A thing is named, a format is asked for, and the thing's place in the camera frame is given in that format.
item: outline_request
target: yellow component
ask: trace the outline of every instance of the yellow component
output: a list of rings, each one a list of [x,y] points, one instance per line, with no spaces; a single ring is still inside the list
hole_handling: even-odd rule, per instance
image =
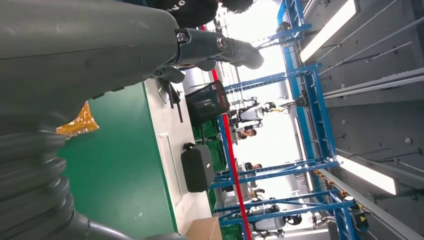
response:
[[[65,135],[67,139],[80,134],[89,133],[99,129],[96,121],[90,112],[89,103],[85,102],[82,110],[79,112],[75,120],[56,128],[56,133]]]

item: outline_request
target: black shirt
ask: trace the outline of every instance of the black shirt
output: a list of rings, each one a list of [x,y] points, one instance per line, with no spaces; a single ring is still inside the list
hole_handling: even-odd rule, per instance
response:
[[[123,0],[126,3],[143,5],[143,0]],[[211,22],[217,15],[216,0],[146,0],[151,8],[168,11],[180,28],[195,29]]]

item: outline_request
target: black hair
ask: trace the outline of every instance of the black hair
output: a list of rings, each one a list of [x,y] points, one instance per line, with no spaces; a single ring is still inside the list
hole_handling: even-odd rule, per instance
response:
[[[222,6],[235,14],[246,12],[254,3],[254,0],[222,0]]]

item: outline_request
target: green crate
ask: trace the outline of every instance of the green crate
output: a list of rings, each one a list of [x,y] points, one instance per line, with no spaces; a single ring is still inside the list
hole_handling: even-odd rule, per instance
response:
[[[220,133],[220,128],[218,126],[218,119],[212,119],[210,121],[207,121],[205,124],[202,125],[204,138],[216,138],[217,135]],[[194,139],[202,139],[202,132],[200,127],[192,127]]]
[[[242,226],[240,224],[221,227],[222,240],[242,240]]]
[[[206,146],[209,147],[210,154],[212,154],[213,170],[215,172],[225,171],[227,161],[222,141],[220,139],[207,141]]]
[[[217,196],[213,188],[207,191],[207,199],[209,200],[210,213],[214,214],[215,206],[217,205]]]

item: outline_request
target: metal bolt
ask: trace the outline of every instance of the metal bolt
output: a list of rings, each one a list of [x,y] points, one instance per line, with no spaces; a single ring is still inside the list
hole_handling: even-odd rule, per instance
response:
[[[227,49],[227,40],[225,37],[219,36],[216,38],[217,46],[220,50],[226,50]]]
[[[187,43],[189,41],[189,38],[187,37],[187,35],[183,32],[179,32],[176,34],[176,40],[180,43]]]

